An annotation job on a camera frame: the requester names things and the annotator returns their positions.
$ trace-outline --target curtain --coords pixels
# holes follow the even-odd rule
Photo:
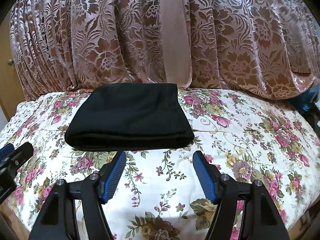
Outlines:
[[[12,55],[26,100],[116,82],[291,98],[320,78],[302,0],[17,0]]]

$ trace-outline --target pink rose print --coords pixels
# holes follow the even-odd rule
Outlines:
[[[257,134],[253,135],[252,137],[253,137],[255,140],[257,140],[257,141],[261,141],[259,135],[257,135]]]
[[[22,205],[24,202],[24,194],[22,191],[23,186],[17,186],[16,190],[13,192],[13,197],[17,201],[18,206]]]
[[[215,114],[211,115],[211,118],[217,122],[218,125],[228,128],[229,124],[231,124],[231,121],[228,120],[227,118],[216,116]]]
[[[163,174],[162,167],[161,166],[157,167],[156,172],[158,172],[158,176],[160,176],[160,174]]]
[[[24,179],[24,182],[29,183],[31,180],[33,180],[36,177],[36,175],[37,175],[37,170],[33,169],[27,174],[26,178]]]
[[[268,150],[268,148],[265,146],[265,144],[263,142],[260,143],[260,147],[262,149],[264,149],[265,151]]]
[[[23,128],[26,128],[26,127],[27,127],[29,124],[31,124],[34,120],[35,120],[34,116],[29,117],[28,120],[26,120],[26,121],[23,123],[22,127],[23,127]]]
[[[297,177],[293,177],[292,182],[296,186],[296,188],[300,188],[300,180]]]
[[[303,162],[303,164],[306,166],[306,167],[309,167],[310,165],[309,165],[309,160],[308,160],[308,158],[305,156],[305,155],[303,155],[303,154],[299,154],[298,155],[298,157],[300,158],[300,160]]]
[[[87,157],[78,157],[77,163],[71,166],[71,174],[75,175],[79,172],[86,171],[88,168],[93,166],[93,161],[91,158]]]
[[[239,98],[239,96],[233,94],[233,95],[231,95],[231,98],[232,98],[232,100],[237,100]]]
[[[54,103],[54,108],[57,108],[57,107],[62,107],[63,106],[63,102],[62,101],[55,101]]]
[[[80,102],[79,101],[76,101],[76,100],[72,100],[68,103],[68,106],[79,106]]]
[[[234,176],[237,178],[250,179],[252,168],[249,163],[240,160],[233,164],[231,170],[233,171]]]
[[[237,210],[242,211],[243,210],[243,204],[244,204],[244,201],[243,200],[239,200],[237,202]]]
[[[283,221],[284,223],[287,222],[288,216],[287,216],[287,213],[285,212],[285,210],[284,210],[284,209],[281,210],[281,211],[279,212],[279,214],[280,214],[280,216],[281,216],[281,218],[282,218],[282,221]]]
[[[202,108],[194,108],[191,114],[194,118],[198,119],[199,116],[204,116],[205,111]]]
[[[20,136],[21,133],[22,133],[22,128],[20,127],[20,128],[16,131],[15,136]]]
[[[212,163],[213,158],[212,158],[211,155],[206,154],[206,155],[205,155],[205,159],[207,160],[207,162]]]
[[[284,137],[281,136],[281,135],[277,135],[277,136],[276,136],[276,140],[277,140],[278,143],[279,143],[282,147],[284,147],[284,148],[286,148],[286,147],[289,146],[287,139],[284,138]]]
[[[47,199],[50,191],[51,191],[51,187],[50,187],[50,186],[47,186],[47,187],[44,189],[44,191],[43,191],[43,200],[46,200],[46,199]]]
[[[218,99],[217,97],[212,97],[212,98],[210,98],[210,102],[211,102],[211,103],[214,103],[214,104],[216,104],[216,105],[221,104],[221,100]]]
[[[138,180],[142,180],[143,179],[143,177],[142,177],[142,173],[140,173],[140,174],[138,174],[138,175],[136,175],[136,176],[133,176],[135,179],[136,179],[136,181],[138,181]]]
[[[292,140],[292,141],[299,141],[299,138],[296,136],[296,135],[294,135],[293,133],[289,133],[289,138],[290,138],[290,140]]]
[[[271,126],[273,127],[273,129],[275,129],[276,131],[279,130],[279,125],[278,125],[276,122],[270,120],[270,125],[271,125]]]
[[[185,96],[185,97],[184,97],[184,100],[185,100],[188,104],[195,105],[195,106],[201,104],[201,99],[200,99],[200,98],[197,98],[197,97]]]
[[[279,184],[275,179],[270,182],[270,187],[273,187],[276,191],[279,190]]]
[[[282,179],[282,173],[281,173],[281,172],[277,172],[277,173],[275,174],[275,178],[276,178],[276,180]]]
[[[37,175],[38,175],[38,174],[41,175],[41,174],[43,174],[43,172],[44,172],[44,169],[43,169],[43,168],[40,168],[40,169],[37,171]]]
[[[288,156],[290,161],[296,161],[297,160],[297,155],[293,150],[288,151]]]
[[[270,187],[269,194],[270,194],[272,200],[275,201],[277,196],[278,196],[277,190],[275,188],[273,188],[273,187]]]
[[[238,240],[238,238],[239,238],[239,232],[240,232],[240,230],[237,229],[237,227],[233,227],[233,228],[232,228],[232,233],[231,233],[230,240]]]
[[[300,122],[293,122],[293,125],[294,125],[299,131],[302,130],[302,127],[301,127]]]
[[[57,116],[57,117],[55,117],[55,118],[52,120],[51,124],[60,122],[60,120],[61,120],[61,116]]]
[[[314,144],[315,146],[320,146],[319,139],[316,138],[315,141],[313,142],[313,144]]]
[[[32,126],[28,127],[28,132],[27,132],[27,136],[31,136],[34,134],[34,131],[37,130],[39,128],[38,124],[34,124]]]
[[[283,123],[284,128],[286,128],[287,130],[291,129],[291,125],[288,122],[284,122]]]
[[[217,96],[219,94],[219,91],[218,90],[212,90],[210,92],[210,94],[213,95],[213,96]]]

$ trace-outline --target floral pattern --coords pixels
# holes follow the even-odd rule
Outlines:
[[[167,25],[170,37],[179,34],[173,46]],[[181,41],[189,47],[168,71],[166,50]],[[287,99],[320,79],[314,17],[302,0],[17,0],[10,43],[27,100],[167,81]]]
[[[29,141],[34,155],[19,170],[9,207],[30,230],[57,179],[79,181],[98,172],[116,152],[71,148],[64,133],[89,96],[49,93],[18,105],[0,134],[0,147]],[[179,90],[178,101],[195,133],[182,149],[126,151],[115,197],[103,206],[114,239],[204,239],[216,207],[204,198],[192,155],[237,181],[260,179],[287,228],[320,191],[320,143],[308,123],[284,102],[268,102],[231,90]],[[78,226],[87,239],[80,202]],[[238,202],[231,239],[237,239],[243,202]]]

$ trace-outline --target bed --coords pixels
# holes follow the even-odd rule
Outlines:
[[[115,155],[78,151],[64,141],[88,96],[55,92],[20,103],[0,134],[0,147],[28,141],[35,149],[7,199],[28,230],[57,179],[82,180]],[[215,206],[193,169],[196,150],[238,181],[262,180],[286,228],[294,225],[320,193],[320,143],[302,116],[284,102],[232,90],[179,90],[178,100],[195,138],[183,149],[126,152],[115,197],[103,206],[114,239],[204,239]],[[231,239],[237,239],[242,208],[238,202]],[[87,239],[80,201],[76,214]]]

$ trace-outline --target folded cloth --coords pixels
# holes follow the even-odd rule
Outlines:
[[[82,151],[178,149],[193,138],[176,84],[98,87],[65,133],[66,143]]]

